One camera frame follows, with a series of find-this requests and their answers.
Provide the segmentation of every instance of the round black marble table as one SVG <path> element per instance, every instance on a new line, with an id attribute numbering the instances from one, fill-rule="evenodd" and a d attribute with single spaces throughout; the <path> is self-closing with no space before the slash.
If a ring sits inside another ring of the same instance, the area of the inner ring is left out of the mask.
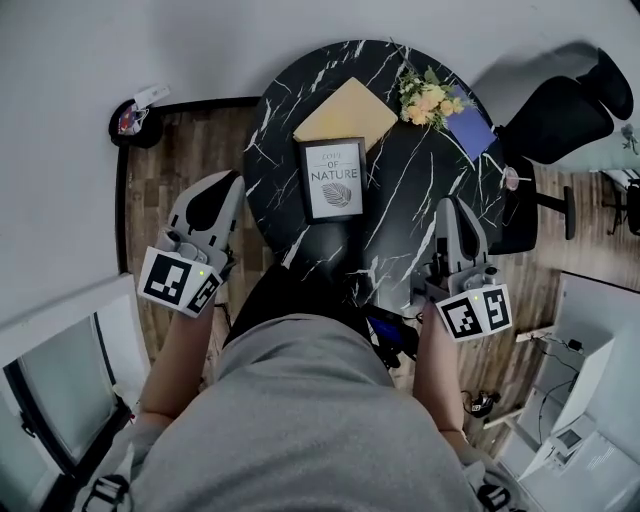
<path id="1" fill-rule="evenodd" d="M 431 66 L 445 83 L 459 84 L 492 126 L 452 71 L 409 47 L 399 50 L 417 70 Z M 405 69 L 398 49 L 383 41 L 348 41 L 305 55 L 265 92 L 244 150 L 249 205 L 276 259 L 301 279 L 329 278 L 357 303 L 396 313 L 409 303 L 412 271 L 433 256 L 435 210 L 442 197 L 464 200 L 480 218 L 489 244 L 500 237 L 500 143 L 471 162 L 451 132 L 398 121 L 366 155 L 364 214 L 308 225 L 293 131 L 351 77 L 398 113 L 398 78 Z"/>

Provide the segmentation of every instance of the leaf illustration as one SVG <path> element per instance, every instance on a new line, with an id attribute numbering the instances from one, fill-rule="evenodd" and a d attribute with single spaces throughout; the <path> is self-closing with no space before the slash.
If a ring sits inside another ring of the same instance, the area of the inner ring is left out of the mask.
<path id="1" fill-rule="evenodd" d="M 351 201 L 351 189 L 342 183 L 327 183 L 322 185 L 324 198 L 332 206 L 344 208 Z"/>

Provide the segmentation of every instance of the framed picture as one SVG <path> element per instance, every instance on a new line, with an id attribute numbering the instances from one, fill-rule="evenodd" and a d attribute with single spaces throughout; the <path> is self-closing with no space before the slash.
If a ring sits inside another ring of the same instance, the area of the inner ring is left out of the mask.
<path id="1" fill-rule="evenodd" d="M 364 137 L 299 142 L 307 223 L 340 222 L 364 213 Z"/>

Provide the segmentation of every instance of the flower bouquet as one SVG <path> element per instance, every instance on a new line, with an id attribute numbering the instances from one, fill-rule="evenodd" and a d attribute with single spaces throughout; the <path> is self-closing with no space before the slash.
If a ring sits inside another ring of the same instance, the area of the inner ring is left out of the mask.
<path id="1" fill-rule="evenodd" d="M 400 118 L 436 130 L 447 128 L 447 117 L 473 106 L 471 100 L 453 96 L 453 86 L 441 84 L 431 66 L 424 75 L 409 69 L 400 77 Z"/>

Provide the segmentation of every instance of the yellow flower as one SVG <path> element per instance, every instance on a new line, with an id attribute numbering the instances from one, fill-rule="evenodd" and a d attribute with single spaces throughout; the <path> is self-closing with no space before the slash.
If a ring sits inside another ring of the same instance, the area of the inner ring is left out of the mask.
<path id="1" fill-rule="evenodd" d="M 444 100 L 442 103 L 440 103 L 440 112 L 442 112 L 442 115 L 445 117 L 449 117 L 451 114 L 453 114 L 454 108 L 453 108 L 453 103 L 449 100 Z"/>
<path id="2" fill-rule="evenodd" d="M 407 114 L 409 115 L 409 119 L 411 119 L 411 122 L 413 124 L 423 125 L 427 122 L 424 113 L 415 105 L 411 105 L 407 109 Z"/>
<path id="3" fill-rule="evenodd" d="M 460 98 L 453 98 L 453 111 L 456 114 L 459 114 L 464 110 L 464 105 L 462 104 L 462 100 Z"/>
<path id="4" fill-rule="evenodd" d="M 427 110 L 432 110 L 433 108 L 438 106 L 438 104 L 442 100 L 444 100 L 446 96 L 447 93 L 445 93 L 439 85 L 427 84 L 422 89 L 422 98 L 429 104 L 433 105 L 430 109 Z"/>
<path id="5" fill-rule="evenodd" d="M 425 95 L 420 97 L 420 99 L 416 102 L 416 105 L 418 106 L 418 108 L 420 108 L 420 110 L 422 110 L 422 112 L 425 112 L 425 113 L 431 112 L 434 108 L 438 106 L 437 103 L 435 103 L 430 98 L 427 98 Z"/>

